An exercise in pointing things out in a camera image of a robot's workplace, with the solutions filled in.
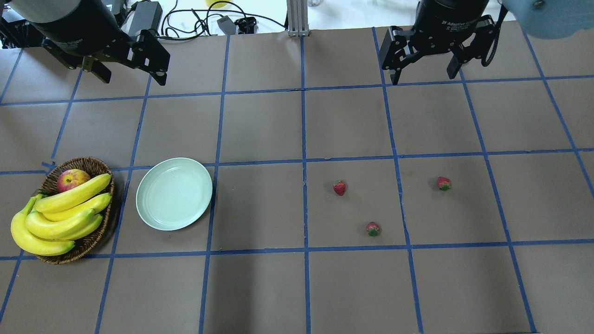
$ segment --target red apple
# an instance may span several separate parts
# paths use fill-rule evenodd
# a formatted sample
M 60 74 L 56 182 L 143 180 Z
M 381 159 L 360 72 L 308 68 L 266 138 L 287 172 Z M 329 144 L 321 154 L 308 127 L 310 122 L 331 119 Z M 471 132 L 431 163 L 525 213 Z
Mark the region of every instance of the red apple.
M 63 193 L 91 179 L 91 176 L 80 169 L 69 169 L 58 177 L 58 191 Z

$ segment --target strawberry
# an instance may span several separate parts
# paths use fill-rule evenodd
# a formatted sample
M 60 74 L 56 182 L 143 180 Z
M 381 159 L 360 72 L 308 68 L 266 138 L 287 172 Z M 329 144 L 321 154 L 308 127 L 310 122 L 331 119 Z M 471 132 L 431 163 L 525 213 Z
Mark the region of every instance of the strawberry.
M 338 196 L 344 195 L 346 191 L 346 184 L 340 180 L 336 181 L 334 183 L 334 191 L 338 194 Z
M 380 226 L 374 222 L 367 224 L 365 230 L 367 231 L 367 234 L 369 234 L 371 237 L 377 237 L 381 232 Z
M 437 178 L 437 187 L 440 190 L 448 190 L 451 188 L 451 181 L 448 178 L 438 177 Z

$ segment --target round plate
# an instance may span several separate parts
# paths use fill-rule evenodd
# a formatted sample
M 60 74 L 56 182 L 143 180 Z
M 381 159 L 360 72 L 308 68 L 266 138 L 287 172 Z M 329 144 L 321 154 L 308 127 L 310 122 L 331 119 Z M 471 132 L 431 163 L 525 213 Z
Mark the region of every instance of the round plate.
M 151 168 L 140 181 L 136 209 L 150 227 L 173 231 L 195 222 L 213 194 L 210 174 L 200 162 L 175 157 Z

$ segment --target yellow object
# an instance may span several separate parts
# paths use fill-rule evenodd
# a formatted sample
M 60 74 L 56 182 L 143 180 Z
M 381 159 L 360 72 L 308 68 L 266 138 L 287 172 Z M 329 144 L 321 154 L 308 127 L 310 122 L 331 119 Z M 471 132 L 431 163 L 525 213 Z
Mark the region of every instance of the yellow object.
M 101 212 L 109 205 L 109 201 L 111 201 L 111 194 L 104 193 L 101 195 L 97 195 L 90 200 L 81 203 L 75 207 L 71 207 L 68 210 L 56 212 L 56 213 L 44 213 L 43 216 L 52 222 L 59 222 L 60 220 L 68 219 L 81 211 L 86 209 L 93 209 L 95 212 Z
M 25 219 L 25 226 L 29 232 L 42 239 L 64 239 L 65 236 L 75 234 L 93 221 L 95 211 L 84 210 L 74 217 L 59 222 L 47 220 L 40 212 L 31 211 Z
M 98 175 L 78 187 L 38 200 L 33 208 L 42 213 L 68 210 L 98 194 L 108 186 L 109 181 L 111 181 L 111 175 L 107 173 Z
M 217 2 L 217 1 L 218 0 L 204 0 L 204 2 L 206 2 L 207 7 L 210 7 L 213 3 Z M 227 5 L 227 3 L 221 2 L 220 4 L 214 5 L 213 8 L 221 8 L 221 7 L 224 7 L 225 5 Z
M 83 227 L 82 230 L 67 235 L 65 237 L 63 237 L 62 239 L 64 240 L 78 240 L 82 237 L 87 236 L 88 234 L 90 234 L 91 232 L 95 231 L 99 225 L 101 225 L 101 221 L 103 220 L 103 216 L 102 215 L 94 215 L 93 216 L 93 221 L 91 221 L 90 224 L 88 224 L 87 226 Z
M 25 220 L 39 198 L 41 195 L 31 197 L 27 206 L 12 218 L 10 233 L 14 242 L 23 250 L 37 255 L 55 256 L 69 252 L 74 248 L 74 241 L 43 240 L 33 235 L 25 227 Z

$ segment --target woven basket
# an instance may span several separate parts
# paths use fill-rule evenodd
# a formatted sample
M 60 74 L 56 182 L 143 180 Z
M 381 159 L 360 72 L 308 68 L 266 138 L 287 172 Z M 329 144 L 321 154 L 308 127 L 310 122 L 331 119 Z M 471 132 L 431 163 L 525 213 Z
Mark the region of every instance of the woven basket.
M 43 182 L 40 192 L 48 193 L 49 195 L 58 194 L 58 188 L 56 186 L 56 182 L 60 174 L 67 169 L 81 169 L 87 172 L 92 178 L 96 177 L 100 174 L 109 173 L 112 179 L 109 185 L 100 192 L 103 193 L 110 193 L 112 195 L 112 199 L 109 202 L 108 206 L 101 212 L 103 215 L 103 221 L 101 225 L 93 231 L 91 234 L 83 237 L 79 240 L 75 240 L 75 246 L 72 250 L 68 253 L 57 255 L 57 256 L 41 256 L 37 255 L 37 258 L 45 263 L 51 264 L 64 264 L 69 263 L 72 261 L 76 261 L 81 257 L 88 254 L 96 245 L 98 245 L 99 241 L 103 238 L 104 234 L 108 230 L 110 225 L 110 213 L 111 213 L 111 206 L 113 203 L 113 191 L 115 189 L 115 181 L 113 179 L 113 173 L 111 169 L 101 160 L 96 159 L 94 157 L 77 157 L 75 159 L 71 159 L 69 161 L 64 162 L 63 164 L 57 166 L 52 172 L 45 178 Z

